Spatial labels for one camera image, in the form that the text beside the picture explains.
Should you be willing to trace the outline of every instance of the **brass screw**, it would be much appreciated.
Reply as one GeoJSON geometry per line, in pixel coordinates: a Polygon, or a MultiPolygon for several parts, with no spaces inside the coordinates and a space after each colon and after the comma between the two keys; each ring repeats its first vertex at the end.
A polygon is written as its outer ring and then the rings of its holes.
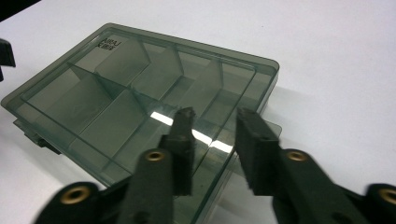
{"type": "Polygon", "coordinates": [[[90,196],[90,189],[85,186],[77,186],[74,187],[67,192],[64,193],[61,197],[61,203],[64,204],[73,204],[80,203],[84,201],[88,196],[90,196]]]}
{"type": "Polygon", "coordinates": [[[161,161],[164,157],[165,155],[158,151],[153,151],[146,155],[148,161],[161,161]]]}
{"type": "Polygon", "coordinates": [[[381,189],[379,195],[388,203],[396,204],[396,190],[395,189],[381,189]]]}
{"type": "Polygon", "coordinates": [[[304,153],[299,151],[291,151],[288,153],[289,159],[293,161],[306,161],[308,158],[305,156],[304,153]]]}

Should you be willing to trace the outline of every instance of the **plastic storage box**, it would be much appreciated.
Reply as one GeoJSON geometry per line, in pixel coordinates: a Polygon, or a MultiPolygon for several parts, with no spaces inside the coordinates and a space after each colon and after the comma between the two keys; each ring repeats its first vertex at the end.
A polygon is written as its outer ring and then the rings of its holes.
{"type": "Polygon", "coordinates": [[[201,214],[232,157],[239,106],[262,110],[275,61],[107,24],[16,89],[2,106],[26,136],[49,143],[106,186],[167,134],[192,106],[197,139],[193,196],[175,200],[175,222],[201,214]]]}

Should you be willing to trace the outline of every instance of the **screw hole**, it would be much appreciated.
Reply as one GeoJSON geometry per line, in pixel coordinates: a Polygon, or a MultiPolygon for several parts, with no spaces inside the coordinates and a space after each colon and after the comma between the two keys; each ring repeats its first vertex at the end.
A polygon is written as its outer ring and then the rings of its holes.
{"type": "Polygon", "coordinates": [[[61,203],[73,204],[84,201],[90,196],[90,189],[85,186],[78,186],[65,192],[61,197],[61,203]]]}
{"type": "Polygon", "coordinates": [[[340,224],[352,224],[353,223],[349,217],[347,217],[346,215],[339,213],[339,212],[333,213],[332,219],[334,219],[334,221],[336,221],[337,223],[340,223],[340,224]]]}
{"type": "Polygon", "coordinates": [[[293,161],[306,161],[308,159],[304,153],[298,151],[289,152],[288,157],[293,161]]]}
{"type": "Polygon", "coordinates": [[[395,189],[381,189],[379,195],[388,203],[396,204],[396,190],[395,189]]]}
{"type": "Polygon", "coordinates": [[[149,224],[149,213],[138,212],[134,215],[135,224],[149,224]]]}
{"type": "Polygon", "coordinates": [[[150,152],[149,154],[146,155],[146,159],[148,161],[160,161],[164,157],[165,157],[165,155],[163,155],[163,153],[158,152],[158,151],[150,152]]]}

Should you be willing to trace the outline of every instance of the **dark background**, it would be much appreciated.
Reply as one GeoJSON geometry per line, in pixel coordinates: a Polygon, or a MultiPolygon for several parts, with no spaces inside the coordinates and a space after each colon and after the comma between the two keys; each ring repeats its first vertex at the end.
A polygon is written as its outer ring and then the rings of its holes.
{"type": "Polygon", "coordinates": [[[40,0],[13,0],[2,2],[2,6],[0,6],[0,21],[6,20],[39,1],[40,0]]]}

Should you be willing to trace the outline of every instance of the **white table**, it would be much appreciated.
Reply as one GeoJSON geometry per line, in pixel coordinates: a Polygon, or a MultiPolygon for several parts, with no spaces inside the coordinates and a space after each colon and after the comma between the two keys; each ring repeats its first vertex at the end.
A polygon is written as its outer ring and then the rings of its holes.
{"type": "MultiPolygon", "coordinates": [[[[358,193],[396,185],[396,2],[43,0],[0,23],[17,64],[2,67],[0,98],[108,22],[278,61],[263,117],[282,126],[282,147],[358,193]]],[[[58,189],[95,180],[14,119],[0,109],[0,222],[29,223],[58,189]]],[[[270,202],[232,175],[209,222],[273,223],[270,202]]]]}

